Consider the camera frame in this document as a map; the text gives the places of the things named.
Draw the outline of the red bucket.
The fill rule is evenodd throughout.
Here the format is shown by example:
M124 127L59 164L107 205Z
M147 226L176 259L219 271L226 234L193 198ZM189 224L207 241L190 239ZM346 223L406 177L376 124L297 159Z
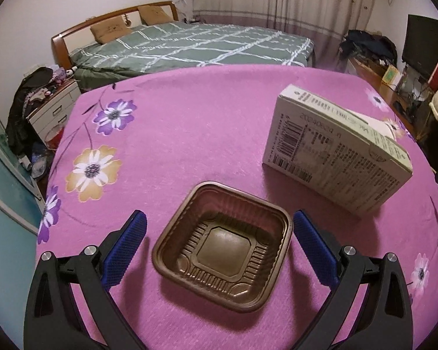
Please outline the red bucket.
M65 126L63 124L58 124L52 129L50 129L50 131L47 133L45 137L45 143L48 149L55 151L58 148L64 130L65 130Z

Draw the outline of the sliding wardrobe door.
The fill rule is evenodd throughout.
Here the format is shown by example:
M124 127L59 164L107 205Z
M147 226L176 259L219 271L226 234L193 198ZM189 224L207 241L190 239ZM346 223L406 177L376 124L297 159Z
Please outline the sliding wardrobe door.
M38 234L44 198L37 184L8 147L0 121L0 214L12 224Z

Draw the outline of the brown pillow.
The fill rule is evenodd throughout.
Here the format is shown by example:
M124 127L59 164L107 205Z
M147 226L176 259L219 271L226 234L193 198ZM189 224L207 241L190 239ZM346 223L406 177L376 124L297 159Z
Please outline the brown pillow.
M90 27L95 41L99 44L106 44L132 33L132 30L125 24L122 17L113 17L101 21Z
M138 6L138 13L141 21L147 25L162 25L174 21L160 6Z

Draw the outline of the dark clothes pile on desk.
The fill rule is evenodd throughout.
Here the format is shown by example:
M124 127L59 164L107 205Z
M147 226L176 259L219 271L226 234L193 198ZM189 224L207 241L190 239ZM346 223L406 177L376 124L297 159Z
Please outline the dark clothes pile on desk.
M339 61L346 61L356 55L393 66L396 66L398 60L396 45L388 37L351 29L339 44Z

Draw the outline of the white nightstand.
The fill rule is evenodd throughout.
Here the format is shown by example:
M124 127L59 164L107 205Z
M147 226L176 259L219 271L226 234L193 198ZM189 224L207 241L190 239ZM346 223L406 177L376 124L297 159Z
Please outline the white nightstand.
M46 97L43 104L27 116L27 121L43 143L46 142L47 135L54 127L64 127L67 124L74 103L80 95L78 83L73 78L67 79L55 93Z

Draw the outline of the brown plastic tray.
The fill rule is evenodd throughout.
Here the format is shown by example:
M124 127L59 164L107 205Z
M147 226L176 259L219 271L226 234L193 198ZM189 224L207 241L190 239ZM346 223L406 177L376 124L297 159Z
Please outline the brown plastic tray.
M156 271L237 313L269 299L293 235L283 208L224 184L198 184L152 250Z

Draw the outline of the green white carton box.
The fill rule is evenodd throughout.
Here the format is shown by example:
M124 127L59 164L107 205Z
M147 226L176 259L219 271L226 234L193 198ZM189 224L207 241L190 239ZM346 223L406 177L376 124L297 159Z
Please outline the green white carton box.
M294 85L276 100L263 163L358 216L379 209L413 175L394 139Z

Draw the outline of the left brown pillow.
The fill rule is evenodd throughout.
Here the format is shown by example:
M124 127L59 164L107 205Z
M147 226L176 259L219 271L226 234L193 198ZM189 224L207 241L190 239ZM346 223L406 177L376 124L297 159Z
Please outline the left brown pillow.
M132 30L125 24L122 17L113 17L101 21L90 27L95 41L99 44L106 44L132 33Z

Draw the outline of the bed with green quilt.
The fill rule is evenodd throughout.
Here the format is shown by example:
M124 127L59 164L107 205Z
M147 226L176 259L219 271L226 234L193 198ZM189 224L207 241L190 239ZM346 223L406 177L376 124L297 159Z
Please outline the bed with green quilt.
M252 26L185 23L171 1L146 5L160 6L174 21L147 25L138 7L131 6L89 18L52 37L57 64L74 73L82 91L185 67L316 64L314 42L307 37ZM122 17L132 33L97 43L90 27L115 17Z

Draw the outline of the black television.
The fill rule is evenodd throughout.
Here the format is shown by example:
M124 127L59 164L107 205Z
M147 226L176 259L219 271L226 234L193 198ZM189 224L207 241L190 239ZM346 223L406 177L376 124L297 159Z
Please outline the black television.
M438 20L409 14L402 61L428 80L438 64Z

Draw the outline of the pink floral tablecloth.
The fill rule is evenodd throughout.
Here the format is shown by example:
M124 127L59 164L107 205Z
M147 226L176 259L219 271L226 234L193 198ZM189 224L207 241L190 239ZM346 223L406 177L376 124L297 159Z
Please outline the pink floral tablecloth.
M412 161L410 180L370 216L357 217L262 163L279 93L297 85L390 123ZM438 184L395 112L361 78L295 66L185 68L132 78L77 100L53 162L36 251L78 254L139 209L147 234L115 302L150 349L288 349L328 295L292 242L269 300L238 314L172 283L152 249L188 193L217 181L313 223L360 253L399 258L411 297L414 342L438 323Z

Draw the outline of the right brown pillow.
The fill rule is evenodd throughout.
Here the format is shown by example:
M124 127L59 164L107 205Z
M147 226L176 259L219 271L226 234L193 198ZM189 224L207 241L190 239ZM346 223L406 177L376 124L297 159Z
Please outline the right brown pillow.
M138 13L141 21L147 25L162 25L174 21L160 6L138 6Z

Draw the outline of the wooden desk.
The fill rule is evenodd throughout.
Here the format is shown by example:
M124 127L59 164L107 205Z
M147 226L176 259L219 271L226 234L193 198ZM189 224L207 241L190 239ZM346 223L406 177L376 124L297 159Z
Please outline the wooden desk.
M413 101L405 92L397 92L394 87L388 86L382 81L381 72L383 70L384 68L376 63L362 60L360 57L352 57L347 61L347 72L354 72L356 76L367 81L415 137L418 130L415 128L416 109Z

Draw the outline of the pink white curtain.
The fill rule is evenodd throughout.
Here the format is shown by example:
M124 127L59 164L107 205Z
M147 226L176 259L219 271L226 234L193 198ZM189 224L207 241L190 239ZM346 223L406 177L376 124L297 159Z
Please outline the pink white curtain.
M314 42L316 65L334 70L339 45L352 29L366 28L374 0L194 0L206 23L259 26Z

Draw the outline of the black clothes pile on nightstand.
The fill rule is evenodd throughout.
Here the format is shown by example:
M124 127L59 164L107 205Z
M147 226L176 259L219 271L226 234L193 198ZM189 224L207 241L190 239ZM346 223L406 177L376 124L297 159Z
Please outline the black clothes pile on nightstand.
M38 135L27 121L27 107L33 94L47 86L53 77L53 70L48 67L39 67L33 73L22 79L16 90L8 113L5 133L8 147L19 158L31 157L34 143Z

